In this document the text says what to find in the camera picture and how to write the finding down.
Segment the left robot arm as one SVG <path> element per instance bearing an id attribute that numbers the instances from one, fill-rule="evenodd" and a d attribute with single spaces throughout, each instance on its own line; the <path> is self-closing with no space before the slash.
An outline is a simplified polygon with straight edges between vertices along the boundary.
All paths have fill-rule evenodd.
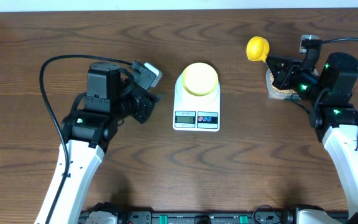
<path id="1" fill-rule="evenodd" d="M 149 93 L 162 73 L 138 61 L 130 69 L 116 63 L 89 66 L 87 91 L 74 100 L 59 125 L 62 143 L 58 161 L 36 223 L 76 223 L 91 180 L 120 122 L 150 117 L 158 98 Z"/>

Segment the yellow measuring scoop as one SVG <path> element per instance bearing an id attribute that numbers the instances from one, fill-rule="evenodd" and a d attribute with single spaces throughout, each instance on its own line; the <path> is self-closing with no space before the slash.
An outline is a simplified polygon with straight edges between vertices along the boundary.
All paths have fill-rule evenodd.
<path id="1" fill-rule="evenodd" d="M 269 51 L 269 42 L 263 37 L 255 36 L 247 43 L 246 55 L 250 61 L 266 62 Z"/>

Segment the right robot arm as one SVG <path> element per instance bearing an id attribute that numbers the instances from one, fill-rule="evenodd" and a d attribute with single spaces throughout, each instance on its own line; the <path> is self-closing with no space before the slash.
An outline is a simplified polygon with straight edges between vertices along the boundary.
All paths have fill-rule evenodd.
<path id="1" fill-rule="evenodd" d="M 303 60 L 268 56 L 265 60 L 280 90 L 292 89 L 309 101 L 309 123 L 334 162 L 346 196 L 349 223 L 358 223 L 358 111 L 350 104 L 358 77 L 358 60 L 346 53 L 329 55 L 314 74 L 318 49 Z"/>

